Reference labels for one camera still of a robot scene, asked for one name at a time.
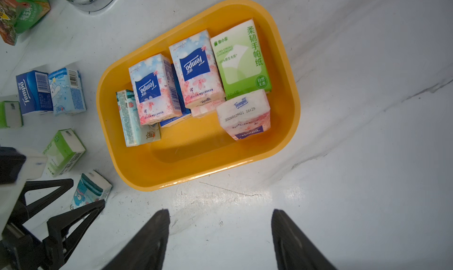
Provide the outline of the white blue tissue pack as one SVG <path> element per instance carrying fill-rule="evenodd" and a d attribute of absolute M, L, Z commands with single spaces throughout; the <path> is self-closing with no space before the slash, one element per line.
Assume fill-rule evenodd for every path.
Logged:
<path fill-rule="evenodd" d="M 171 62 L 157 54 L 129 67 L 142 126 L 182 116 Z"/>

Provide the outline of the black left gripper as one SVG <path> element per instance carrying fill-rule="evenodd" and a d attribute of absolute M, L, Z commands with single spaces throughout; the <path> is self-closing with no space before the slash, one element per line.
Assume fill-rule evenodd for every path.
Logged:
<path fill-rule="evenodd" d="M 31 181 L 42 176 L 46 162 L 47 157 L 33 149 L 1 147 L 1 268 L 21 268 L 20 255 L 33 246 L 33 240 L 21 230 L 22 224 L 74 185 L 73 179 Z M 27 203 L 27 192 L 51 187 L 56 190 Z M 105 204 L 104 200 L 98 200 L 48 220 L 42 269 L 59 270 L 66 264 Z"/>

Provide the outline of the small pink white tissue pack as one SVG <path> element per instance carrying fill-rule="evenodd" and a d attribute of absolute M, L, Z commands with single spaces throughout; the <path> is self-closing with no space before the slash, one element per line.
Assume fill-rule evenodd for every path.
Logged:
<path fill-rule="evenodd" d="M 271 128 L 271 108 L 263 89 L 230 99 L 216 111 L 220 126 L 234 140 L 243 140 Z"/>

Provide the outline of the pink blue tissue pack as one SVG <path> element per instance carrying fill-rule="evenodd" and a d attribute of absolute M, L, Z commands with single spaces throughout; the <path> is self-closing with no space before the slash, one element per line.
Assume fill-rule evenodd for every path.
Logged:
<path fill-rule="evenodd" d="M 225 97 L 207 30 L 169 47 L 185 107 L 190 110 Z"/>

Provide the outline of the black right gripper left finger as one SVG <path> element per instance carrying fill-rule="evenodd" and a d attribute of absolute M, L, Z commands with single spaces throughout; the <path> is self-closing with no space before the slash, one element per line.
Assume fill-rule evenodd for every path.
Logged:
<path fill-rule="evenodd" d="M 157 211 L 105 270 L 161 270 L 169 238 L 170 214 Z"/>

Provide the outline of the dark blue Tempo tissue pack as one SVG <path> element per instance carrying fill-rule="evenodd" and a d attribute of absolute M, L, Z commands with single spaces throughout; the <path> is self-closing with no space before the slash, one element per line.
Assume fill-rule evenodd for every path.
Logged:
<path fill-rule="evenodd" d="M 30 71 L 16 76 L 18 97 L 22 115 L 53 112 L 48 74 Z"/>

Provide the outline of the light blue cartoon tissue pack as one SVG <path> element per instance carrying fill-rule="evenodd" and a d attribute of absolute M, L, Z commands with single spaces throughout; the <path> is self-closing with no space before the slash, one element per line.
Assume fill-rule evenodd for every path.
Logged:
<path fill-rule="evenodd" d="M 74 115 L 87 110 L 78 70 L 64 67 L 54 71 L 48 75 L 48 83 L 55 116 Z"/>

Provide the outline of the teal cartoon tissue pack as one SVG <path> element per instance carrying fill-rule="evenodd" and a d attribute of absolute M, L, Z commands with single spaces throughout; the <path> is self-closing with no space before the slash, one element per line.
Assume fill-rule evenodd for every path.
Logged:
<path fill-rule="evenodd" d="M 112 184 L 95 170 L 82 173 L 72 197 L 70 209 L 91 204 L 99 200 L 107 200 Z"/>

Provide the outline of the yellow plastic storage box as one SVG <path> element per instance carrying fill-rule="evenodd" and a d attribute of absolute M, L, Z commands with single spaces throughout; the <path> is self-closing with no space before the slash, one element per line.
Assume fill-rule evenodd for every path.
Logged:
<path fill-rule="evenodd" d="M 116 171 L 140 191 L 270 157 L 301 113 L 277 25 L 250 0 L 223 1 L 112 64 L 97 110 Z"/>

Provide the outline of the red green snack bag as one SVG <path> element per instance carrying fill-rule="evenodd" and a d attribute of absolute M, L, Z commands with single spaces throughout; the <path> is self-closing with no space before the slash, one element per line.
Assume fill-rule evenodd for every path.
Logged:
<path fill-rule="evenodd" d="M 51 9 L 49 0 L 1 0 L 1 37 L 11 46 Z"/>

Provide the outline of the lime green tissue pack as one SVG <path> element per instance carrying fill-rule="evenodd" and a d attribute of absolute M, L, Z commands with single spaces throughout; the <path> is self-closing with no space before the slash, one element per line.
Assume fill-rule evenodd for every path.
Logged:
<path fill-rule="evenodd" d="M 85 152 L 85 146 L 73 129 L 59 130 L 43 151 L 47 157 L 45 174 L 56 177 L 71 171 Z"/>

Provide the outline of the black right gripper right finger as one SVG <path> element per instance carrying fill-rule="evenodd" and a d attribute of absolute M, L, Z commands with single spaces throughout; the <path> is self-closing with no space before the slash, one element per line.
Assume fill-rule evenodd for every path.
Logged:
<path fill-rule="evenodd" d="M 275 209 L 271 231 L 279 270 L 335 270 L 283 210 Z"/>

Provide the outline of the large green tissue pack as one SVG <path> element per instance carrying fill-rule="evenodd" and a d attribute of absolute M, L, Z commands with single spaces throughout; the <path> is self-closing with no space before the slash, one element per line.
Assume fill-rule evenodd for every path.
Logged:
<path fill-rule="evenodd" d="M 19 128 L 23 126 L 20 103 L 18 101 L 1 101 L 1 129 Z"/>

